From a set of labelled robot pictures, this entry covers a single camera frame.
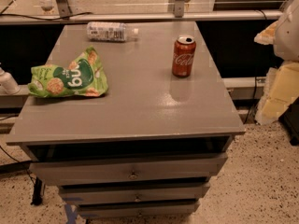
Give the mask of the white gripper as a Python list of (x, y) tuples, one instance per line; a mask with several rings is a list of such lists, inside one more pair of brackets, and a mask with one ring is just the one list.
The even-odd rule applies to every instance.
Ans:
[(274, 21), (254, 37), (262, 45), (274, 43), (274, 53), (283, 59), (280, 68), (270, 68), (257, 105), (255, 120), (270, 124), (299, 97), (299, 0), (292, 0), (278, 21)]

